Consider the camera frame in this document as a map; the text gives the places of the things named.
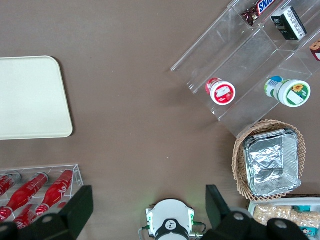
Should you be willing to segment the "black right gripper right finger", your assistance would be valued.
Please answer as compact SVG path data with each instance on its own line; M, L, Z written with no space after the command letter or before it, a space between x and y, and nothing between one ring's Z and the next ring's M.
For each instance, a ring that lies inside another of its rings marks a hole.
M301 229L287 219L272 218L262 225L247 214L230 210L216 185L205 188L205 206L212 229L203 240L306 240Z

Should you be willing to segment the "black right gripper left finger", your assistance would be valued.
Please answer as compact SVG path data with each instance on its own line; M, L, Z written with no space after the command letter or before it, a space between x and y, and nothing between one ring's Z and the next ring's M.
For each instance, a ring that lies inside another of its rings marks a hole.
M76 240L94 211L93 188L82 186L58 213L41 216L18 229L14 222L0 225L2 240Z

